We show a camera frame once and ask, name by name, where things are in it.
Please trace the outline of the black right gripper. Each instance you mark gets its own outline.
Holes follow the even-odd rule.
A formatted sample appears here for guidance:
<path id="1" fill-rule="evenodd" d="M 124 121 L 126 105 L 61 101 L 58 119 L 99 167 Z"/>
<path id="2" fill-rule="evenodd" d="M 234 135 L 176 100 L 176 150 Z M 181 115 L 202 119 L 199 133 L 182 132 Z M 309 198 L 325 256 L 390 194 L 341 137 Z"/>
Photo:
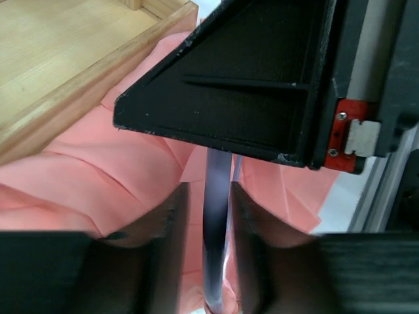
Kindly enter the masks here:
<path id="1" fill-rule="evenodd" d="M 418 123 L 418 2 L 337 1 L 333 23 L 310 166 L 361 173 Z"/>

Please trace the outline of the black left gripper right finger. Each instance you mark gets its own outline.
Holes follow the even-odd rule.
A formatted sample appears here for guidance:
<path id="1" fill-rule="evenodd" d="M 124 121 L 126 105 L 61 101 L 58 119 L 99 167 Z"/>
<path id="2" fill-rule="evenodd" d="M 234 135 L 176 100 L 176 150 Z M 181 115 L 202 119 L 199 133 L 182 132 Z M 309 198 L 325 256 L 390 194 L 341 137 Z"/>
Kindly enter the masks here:
<path id="1" fill-rule="evenodd" d="M 417 313 L 418 234 L 308 235 L 231 186 L 244 313 Z"/>

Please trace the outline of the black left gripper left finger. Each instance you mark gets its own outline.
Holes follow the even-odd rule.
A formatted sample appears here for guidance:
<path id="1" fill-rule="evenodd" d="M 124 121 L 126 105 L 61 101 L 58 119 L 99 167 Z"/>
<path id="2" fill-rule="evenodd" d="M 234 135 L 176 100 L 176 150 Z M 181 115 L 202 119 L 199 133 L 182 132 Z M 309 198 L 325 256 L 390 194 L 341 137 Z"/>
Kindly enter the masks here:
<path id="1" fill-rule="evenodd" d="M 176 313 L 189 186 L 101 239 L 1 233 L 2 313 Z"/>

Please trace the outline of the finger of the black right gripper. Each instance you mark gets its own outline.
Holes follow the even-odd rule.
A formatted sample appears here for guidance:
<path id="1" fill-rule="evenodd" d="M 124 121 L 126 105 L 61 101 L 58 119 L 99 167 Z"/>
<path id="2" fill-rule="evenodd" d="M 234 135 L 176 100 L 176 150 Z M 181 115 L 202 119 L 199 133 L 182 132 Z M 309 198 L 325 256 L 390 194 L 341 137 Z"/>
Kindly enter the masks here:
<path id="1" fill-rule="evenodd" d="M 115 102 L 115 127 L 304 167 L 338 1 L 223 1 Z"/>

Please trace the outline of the purple clothes hanger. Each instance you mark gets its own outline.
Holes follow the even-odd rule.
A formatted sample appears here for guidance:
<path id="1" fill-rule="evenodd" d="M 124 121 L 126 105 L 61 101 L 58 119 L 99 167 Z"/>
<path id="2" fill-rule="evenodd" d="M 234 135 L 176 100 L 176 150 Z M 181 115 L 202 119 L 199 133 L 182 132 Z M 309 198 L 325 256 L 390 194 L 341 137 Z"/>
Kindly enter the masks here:
<path id="1" fill-rule="evenodd" d="M 212 313 L 223 312 L 223 278 L 230 200 L 232 153 L 209 148 L 203 205 L 204 299 Z"/>

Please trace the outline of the pink skirt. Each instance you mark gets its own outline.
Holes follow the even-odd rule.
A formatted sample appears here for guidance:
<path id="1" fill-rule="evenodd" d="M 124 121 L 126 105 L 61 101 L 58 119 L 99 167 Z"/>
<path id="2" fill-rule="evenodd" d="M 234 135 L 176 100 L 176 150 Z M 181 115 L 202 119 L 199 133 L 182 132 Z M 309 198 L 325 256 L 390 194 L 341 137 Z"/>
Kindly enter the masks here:
<path id="1" fill-rule="evenodd" d="M 133 222 L 180 182 L 190 183 L 178 313 L 204 307 L 202 210 L 207 148 L 113 127 L 116 98 L 190 32 L 161 39 L 101 103 L 40 154 L 1 166 L 1 230 L 83 230 L 97 236 Z M 243 157 L 238 181 L 274 216 L 309 233 L 338 177 L 331 169 L 271 164 Z"/>

